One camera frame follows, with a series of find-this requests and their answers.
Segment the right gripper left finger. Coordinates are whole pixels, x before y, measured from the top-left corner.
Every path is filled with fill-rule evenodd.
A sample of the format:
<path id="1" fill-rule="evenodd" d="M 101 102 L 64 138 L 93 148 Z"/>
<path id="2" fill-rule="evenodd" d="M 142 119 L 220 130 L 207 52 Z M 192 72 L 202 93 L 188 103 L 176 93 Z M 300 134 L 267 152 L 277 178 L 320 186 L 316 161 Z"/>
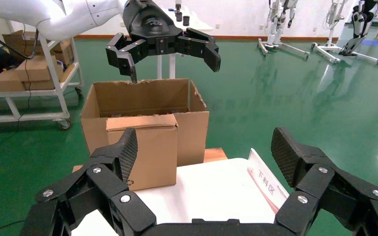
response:
<path id="1" fill-rule="evenodd" d="M 115 144 L 97 148 L 82 168 L 37 193 L 20 234 L 69 236 L 97 210 L 118 235 L 144 235 L 157 220 L 127 184 L 137 152 L 133 128 Z"/>

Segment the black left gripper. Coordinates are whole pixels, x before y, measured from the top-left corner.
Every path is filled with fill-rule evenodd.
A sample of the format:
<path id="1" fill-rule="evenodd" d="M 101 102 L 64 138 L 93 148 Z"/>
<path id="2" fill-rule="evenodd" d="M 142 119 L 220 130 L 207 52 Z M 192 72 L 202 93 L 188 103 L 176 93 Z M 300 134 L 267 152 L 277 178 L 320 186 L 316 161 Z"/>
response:
<path id="1" fill-rule="evenodd" d="M 216 39 L 193 28 L 183 31 L 152 0 L 128 0 L 124 6 L 123 22 L 130 38 L 117 33 L 105 50 L 109 65 L 119 69 L 138 83 L 136 64 L 148 55 L 180 53 L 201 58 L 209 68 L 218 72 L 221 57 Z"/>

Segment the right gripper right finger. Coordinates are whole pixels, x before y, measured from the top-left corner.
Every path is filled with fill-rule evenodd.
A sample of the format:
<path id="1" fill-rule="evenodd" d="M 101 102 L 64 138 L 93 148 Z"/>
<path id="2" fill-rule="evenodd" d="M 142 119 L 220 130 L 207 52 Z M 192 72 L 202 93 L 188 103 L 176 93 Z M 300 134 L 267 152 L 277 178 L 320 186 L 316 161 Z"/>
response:
<path id="1" fill-rule="evenodd" d="M 355 236 L 378 236 L 378 186 L 342 170 L 321 149 L 295 141 L 283 127 L 273 131 L 271 153 L 293 189 L 275 224 L 304 236 L 325 210 Z"/>

